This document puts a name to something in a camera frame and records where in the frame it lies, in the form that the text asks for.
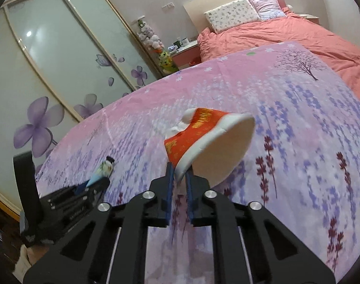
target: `small bottle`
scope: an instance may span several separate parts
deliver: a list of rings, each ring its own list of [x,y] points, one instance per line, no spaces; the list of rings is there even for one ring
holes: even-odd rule
[[[113,171],[113,166],[114,166],[113,163],[114,163],[114,159],[110,156],[107,156],[106,160],[101,162],[96,172],[93,173],[86,187],[93,185],[96,181],[100,180],[103,177],[109,177],[111,175],[111,172]]]

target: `bottle cap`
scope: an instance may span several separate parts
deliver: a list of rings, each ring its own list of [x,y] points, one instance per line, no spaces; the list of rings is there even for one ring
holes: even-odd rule
[[[107,156],[107,161],[109,161],[110,163],[113,163],[114,159],[111,156]]]

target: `metal screw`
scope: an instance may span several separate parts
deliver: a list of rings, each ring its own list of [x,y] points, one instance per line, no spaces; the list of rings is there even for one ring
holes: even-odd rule
[[[155,196],[155,193],[153,193],[152,191],[145,191],[143,193],[143,197],[146,199],[152,199]]]
[[[250,202],[249,207],[253,210],[260,210],[262,205],[259,202]]]
[[[110,208],[110,205],[109,205],[108,203],[101,203],[101,204],[97,207],[97,209],[98,209],[99,211],[108,211],[109,208]]]
[[[214,198],[217,196],[217,193],[214,190],[208,190],[205,192],[207,198]]]

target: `electrical outlet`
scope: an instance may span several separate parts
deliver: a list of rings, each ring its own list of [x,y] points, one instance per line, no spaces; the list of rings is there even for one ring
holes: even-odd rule
[[[173,4],[173,2],[166,4],[166,5],[162,6],[161,8],[163,8],[163,9],[171,9],[172,7],[175,7],[175,4]]]

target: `frosted glass door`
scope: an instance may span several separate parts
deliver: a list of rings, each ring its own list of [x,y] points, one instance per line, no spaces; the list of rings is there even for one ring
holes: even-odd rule
[[[71,0],[103,47],[115,55],[118,66],[136,86],[159,79],[158,73],[106,0]]]
[[[0,10],[0,197],[21,209],[13,156],[32,150],[36,173],[77,121],[30,67]]]
[[[9,12],[43,75],[83,118],[131,92],[63,0],[25,0]]]

